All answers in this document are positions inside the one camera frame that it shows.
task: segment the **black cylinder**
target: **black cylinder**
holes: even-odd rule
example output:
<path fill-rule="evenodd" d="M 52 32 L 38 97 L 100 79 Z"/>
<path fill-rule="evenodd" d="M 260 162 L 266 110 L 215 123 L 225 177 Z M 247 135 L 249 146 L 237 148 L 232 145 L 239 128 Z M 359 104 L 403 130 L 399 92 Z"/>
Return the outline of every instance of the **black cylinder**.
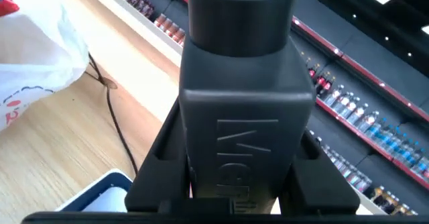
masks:
<path fill-rule="evenodd" d="M 222 56 L 254 57 L 281 50 L 295 0 L 189 0 L 189 35 Z"/>

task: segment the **black plastic device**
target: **black plastic device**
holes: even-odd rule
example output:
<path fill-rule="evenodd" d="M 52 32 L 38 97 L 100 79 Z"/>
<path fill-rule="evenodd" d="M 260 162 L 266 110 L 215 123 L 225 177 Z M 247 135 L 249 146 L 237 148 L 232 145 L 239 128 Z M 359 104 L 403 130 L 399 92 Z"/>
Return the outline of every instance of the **black plastic device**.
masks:
<path fill-rule="evenodd" d="M 306 131 L 316 96 L 288 37 L 293 4 L 189 0 L 179 97 L 128 192 L 129 213 L 34 213 L 23 223 L 424 220 L 355 216 L 359 197 Z M 282 215 L 268 215 L 277 198 Z"/>

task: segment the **white plastic bag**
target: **white plastic bag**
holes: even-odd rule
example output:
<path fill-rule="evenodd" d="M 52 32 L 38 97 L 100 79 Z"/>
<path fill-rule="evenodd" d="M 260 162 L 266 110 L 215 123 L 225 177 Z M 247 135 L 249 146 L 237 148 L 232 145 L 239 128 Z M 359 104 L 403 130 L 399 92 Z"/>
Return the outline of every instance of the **white plastic bag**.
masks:
<path fill-rule="evenodd" d="M 68 87 L 89 59 L 60 0 L 13 0 L 0 17 L 0 130 L 30 103 Z"/>

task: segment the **wood grain surface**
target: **wood grain surface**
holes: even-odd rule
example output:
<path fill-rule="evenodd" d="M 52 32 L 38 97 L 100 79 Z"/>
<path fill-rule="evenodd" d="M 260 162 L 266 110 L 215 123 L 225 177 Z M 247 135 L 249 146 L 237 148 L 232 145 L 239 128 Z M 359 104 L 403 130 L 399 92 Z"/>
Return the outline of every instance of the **wood grain surface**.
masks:
<path fill-rule="evenodd" d="M 97 0 L 64 2 L 96 61 L 120 84 L 112 105 L 139 166 L 177 96 L 178 67 Z M 0 223 L 54 210 L 112 168 L 134 178 L 106 88 L 84 74 L 0 133 Z"/>

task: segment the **white shelf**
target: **white shelf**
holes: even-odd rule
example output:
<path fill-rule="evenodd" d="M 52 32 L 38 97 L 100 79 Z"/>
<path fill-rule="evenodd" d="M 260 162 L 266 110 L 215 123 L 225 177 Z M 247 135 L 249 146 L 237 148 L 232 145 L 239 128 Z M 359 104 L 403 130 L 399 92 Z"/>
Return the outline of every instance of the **white shelf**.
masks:
<path fill-rule="evenodd" d="M 182 47 L 154 25 L 126 0 L 98 0 L 159 52 L 180 66 Z"/>

